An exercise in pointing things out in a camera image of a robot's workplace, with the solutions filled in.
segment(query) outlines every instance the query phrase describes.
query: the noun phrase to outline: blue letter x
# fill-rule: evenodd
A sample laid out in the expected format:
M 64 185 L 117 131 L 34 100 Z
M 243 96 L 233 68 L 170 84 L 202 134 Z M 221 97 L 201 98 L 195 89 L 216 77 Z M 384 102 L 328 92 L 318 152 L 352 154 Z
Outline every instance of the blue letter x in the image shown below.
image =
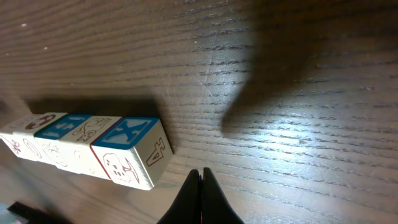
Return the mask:
M 147 126 L 148 122 L 144 122 L 142 124 L 138 124 L 133 127 L 129 127 L 127 125 L 127 121 L 123 121 L 118 128 L 122 128 L 122 130 L 113 130 L 109 135 L 105 137 L 105 139 L 110 139 L 120 134 L 125 134 L 127 136 L 127 141 L 131 141 L 134 137 L 136 137 L 137 133 L 141 131 L 145 126 Z

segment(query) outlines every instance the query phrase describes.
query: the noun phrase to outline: wooden block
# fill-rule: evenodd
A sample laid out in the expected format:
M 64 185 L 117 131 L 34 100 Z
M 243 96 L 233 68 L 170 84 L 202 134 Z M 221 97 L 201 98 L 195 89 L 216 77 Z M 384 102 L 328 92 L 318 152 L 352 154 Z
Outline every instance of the wooden block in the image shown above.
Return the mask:
M 53 160 L 50 159 L 48 153 L 37 144 L 34 138 L 34 134 L 37 131 L 45 128 L 46 126 L 52 124 L 66 113 L 45 113 L 33 119 L 32 121 L 23 124 L 21 127 L 13 130 L 13 138 L 18 142 L 23 142 L 21 148 L 32 151 L 35 156 L 35 161 L 45 162 L 48 164 L 54 164 Z
M 1 128 L 0 138 L 17 157 L 32 161 L 41 161 L 40 158 L 44 156 L 42 155 L 43 153 L 40 153 L 29 141 L 18 139 L 13 135 L 15 130 L 21 129 L 39 116 L 39 114 L 29 114 Z
M 62 155 L 70 163 L 78 164 L 80 172 L 86 175 L 110 179 L 91 149 L 91 144 L 118 122 L 121 117 L 92 116 L 60 140 Z
M 158 118 L 122 118 L 91 147 L 113 182 L 143 190 L 154 187 L 172 156 Z
M 81 123 L 85 122 L 91 115 L 86 114 L 68 114 L 54 113 L 55 116 L 61 117 L 53 122 L 51 125 L 41 129 L 34 134 L 34 139 L 39 146 L 49 156 L 50 160 L 59 169 L 80 173 L 79 164 L 74 161 L 69 161 L 68 157 L 63 153 L 63 147 L 60 144 L 60 139 L 74 130 Z

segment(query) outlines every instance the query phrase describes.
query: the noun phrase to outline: black plastic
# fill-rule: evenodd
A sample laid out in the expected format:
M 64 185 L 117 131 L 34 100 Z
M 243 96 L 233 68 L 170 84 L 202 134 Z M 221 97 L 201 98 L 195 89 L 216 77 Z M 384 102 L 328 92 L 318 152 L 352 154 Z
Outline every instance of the black plastic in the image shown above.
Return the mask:
M 210 168 L 191 170 L 180 192 L 158 224 L 241 224 Z
M 26 224 L 71 224 L 68 221 L 51 217 L 38 209 L 30 208 L 20 202 L 13 203 L 7 210 L 19 221 Z

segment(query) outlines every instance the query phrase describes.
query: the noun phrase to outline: wood grain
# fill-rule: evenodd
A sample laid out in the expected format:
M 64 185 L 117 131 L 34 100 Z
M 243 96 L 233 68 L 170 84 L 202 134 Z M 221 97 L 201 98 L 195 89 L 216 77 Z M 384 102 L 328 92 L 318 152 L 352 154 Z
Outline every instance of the wood grain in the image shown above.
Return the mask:
M 396 223 L 398 1 L 0 6 L 2 124 L 146 108 L 175 151 L 145 192 L 1 144 L 0 201 L 73 223 L 155 223 L 189 170 L 210 167 L 245 223 Z

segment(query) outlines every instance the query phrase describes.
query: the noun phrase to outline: blue border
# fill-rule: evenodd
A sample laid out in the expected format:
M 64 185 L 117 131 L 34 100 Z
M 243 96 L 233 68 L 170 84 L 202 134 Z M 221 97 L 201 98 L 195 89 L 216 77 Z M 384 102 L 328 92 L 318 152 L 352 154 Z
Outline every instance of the blue border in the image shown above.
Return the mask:
M 73 129 L 71 129 L 70 131 L 68 131 L 68 132 L 64 133 L 63 135 L 61 135 L 59 138 L 58 138 L 58 137 L 55 137 L 55 136 L 43 135 L 43 133 L 44 133 L 46 130 L 48 130 L 48 129 L 54 127 L 55 125 L 57 125 L 57 124 L 59 124 L 59 123 L 65 121 L 65 120 L 67 120 L 67 119 L 69 119 L 69 117 L 71 117 L 71 116 L 79 116 L 79 117 L 81 117 L 81 118 L 86 118 L 86 119 L 85 119 L 84 121 L 82 121 L 80 124 L 78 124 L 76 127 L 74 127 Z M 65 116 L 62 116 L 62 117 L 59 118 L 58 120 L 56 120 L 56 121 L 54 121 L 53 123 L 49 124 L 47 127 L 44 127 L 44 128 L 41 129 L 40 131 L 37 131 L 37 132 L 34 134 L 34 137 L 36 137 L 36 138 L 42 138 L 42 139 L 51 139 L 51 140 L 58 140 L 58 139 L 61 139 L 61 138 L 63 138 L 65 135 L 67 135 L 69 132 L 73 131 L 75 128 L 79 127 L 82 123 L 84 123 L 85 121 L 87 121 L 90 117 L 91 117 L 91 115 L 89 115 L 89 114 L 66 114 Z
M 111 132 L 113 131 L 114 127 L 118 126 L 120 123 L 127 119 L 146 119 L 151 120 L 151 122 L 142 130 L 138 136 L 130 143 L 130 144 L 118 144 L 118 143 L 111 143 L 111 142 L 103 142 L 102 140 Z M 106 132 L 104 132 L 99 138 L 95 139 L 95 142 L 92 144 L 93 146 L 101 146 L 101 147 L 108 147 L 112 149 L 131 149 L 134 147 L 141 139 L 144 137 L 148 131 L 158 122 L 159 118 L 145 118 L 145 117 L 125 117 L 120 119 L 117 123 L 112 125 Z

